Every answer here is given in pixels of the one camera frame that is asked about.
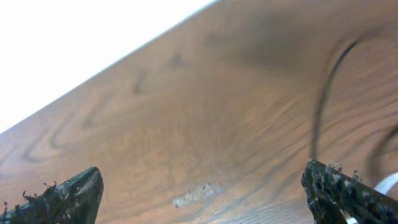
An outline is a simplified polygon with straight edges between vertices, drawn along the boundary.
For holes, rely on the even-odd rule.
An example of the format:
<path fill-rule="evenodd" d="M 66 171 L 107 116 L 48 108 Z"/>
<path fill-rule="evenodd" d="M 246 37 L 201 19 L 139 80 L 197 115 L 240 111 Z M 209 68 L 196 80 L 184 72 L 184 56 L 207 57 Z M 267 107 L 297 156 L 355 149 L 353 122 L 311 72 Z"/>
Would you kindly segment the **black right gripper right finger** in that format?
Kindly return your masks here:
<path fill-rule="evenodd" d="M 348 214 L 360 224 L 397 224 L 397 201 L 357 177 L 310 159 L 300 178 L 315 224 L 347 223 Z"/>

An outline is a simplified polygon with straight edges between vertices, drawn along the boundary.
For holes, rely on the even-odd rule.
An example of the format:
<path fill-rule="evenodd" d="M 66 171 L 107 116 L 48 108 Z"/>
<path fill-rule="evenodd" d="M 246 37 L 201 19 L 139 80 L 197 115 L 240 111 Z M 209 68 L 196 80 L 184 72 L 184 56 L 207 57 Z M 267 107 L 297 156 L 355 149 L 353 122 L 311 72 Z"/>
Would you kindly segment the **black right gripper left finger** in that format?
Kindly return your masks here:
<path fill-rule="evenodd" d="M 100 170 L 93 166 L 61 184 L 46 185 L 40 194 L 22 194 L 24 204 L 17 204 L 1 213 L 1 223 L 95 224 L 104 191 Z"/>

